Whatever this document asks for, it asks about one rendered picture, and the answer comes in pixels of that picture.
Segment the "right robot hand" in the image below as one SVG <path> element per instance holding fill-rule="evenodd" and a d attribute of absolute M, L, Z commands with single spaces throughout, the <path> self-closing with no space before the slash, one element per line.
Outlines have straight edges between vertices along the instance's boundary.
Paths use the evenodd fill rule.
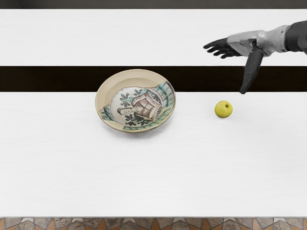
<path fill-rule="evenodd" d="M 233 34 L 227 38 L 219 39 L 206 44 L 203 48 L 214 56 L 220 55 L 222 59 L 228 57 L 247 57 L 244 68 L 244 77 L 240 89 L 245 94 L 257 77 L 262 59 L 272 53 L 286 51 L 285 35 L 289 26 L 284 25 L 271 31 L 256 30 Z"/>

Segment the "beige painted ceramic plate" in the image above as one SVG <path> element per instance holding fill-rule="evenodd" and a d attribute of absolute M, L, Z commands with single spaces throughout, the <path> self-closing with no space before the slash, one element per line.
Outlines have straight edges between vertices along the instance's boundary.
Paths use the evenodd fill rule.
<path fill-rule="evenodd" d="M 121 71 L 99 87 L 95 108 L 109 127 L 127 133 L 153 130 L 173 113 L 176 94 L 158 73 L 145 69 Z"/>

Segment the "yellow-green apple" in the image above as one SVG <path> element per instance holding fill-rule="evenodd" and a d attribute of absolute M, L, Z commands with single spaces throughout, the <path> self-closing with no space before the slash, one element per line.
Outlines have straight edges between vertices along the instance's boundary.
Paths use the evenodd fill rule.
<path fill-rule="evenodd" d="M 232 114 L 233 107 L 228 101 L 219 101 L 215 105 L 214 112 L 219 118 L 227 118 Z"/>

